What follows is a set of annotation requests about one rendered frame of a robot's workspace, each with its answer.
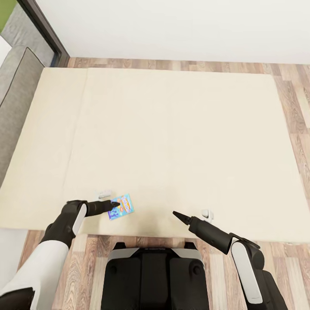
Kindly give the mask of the board game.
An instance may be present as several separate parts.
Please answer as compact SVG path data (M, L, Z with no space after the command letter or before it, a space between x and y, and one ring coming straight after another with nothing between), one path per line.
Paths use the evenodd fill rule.
M119 202L120 205L108 212L110 220L114 220L134 211L129 193L111 200L111 203L112 202Z

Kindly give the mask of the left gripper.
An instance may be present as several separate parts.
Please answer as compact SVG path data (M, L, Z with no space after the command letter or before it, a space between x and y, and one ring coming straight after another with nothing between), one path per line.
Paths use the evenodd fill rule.
M105 201L94 201L96 210L93 214L93 216L100 215L104 212L112 211L113 208L120 205L119 202L112 202L111 200L105 200Z

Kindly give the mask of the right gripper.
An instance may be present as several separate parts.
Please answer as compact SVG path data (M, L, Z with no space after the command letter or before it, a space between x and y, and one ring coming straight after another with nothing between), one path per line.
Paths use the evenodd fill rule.
M174 211L173 214L185 225L190 225L190 232L194 233L197 237L210 244L211 246L214 246L214 239L217 232L220 230L219 228L205 220L199 219L196 216L188 217L177 211Z

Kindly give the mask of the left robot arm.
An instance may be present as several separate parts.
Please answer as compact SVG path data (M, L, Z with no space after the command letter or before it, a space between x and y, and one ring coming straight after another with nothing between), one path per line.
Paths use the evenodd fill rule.
M12 279L0 290L0 310L51 310L72 240L85 217L112 211L120 205L111 190L95 193L93 202L71 200Z

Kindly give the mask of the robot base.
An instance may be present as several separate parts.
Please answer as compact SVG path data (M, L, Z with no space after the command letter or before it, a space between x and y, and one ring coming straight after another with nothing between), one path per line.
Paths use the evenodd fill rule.
M126 248L117 242L105 268L100 310L210 310L201 253Z

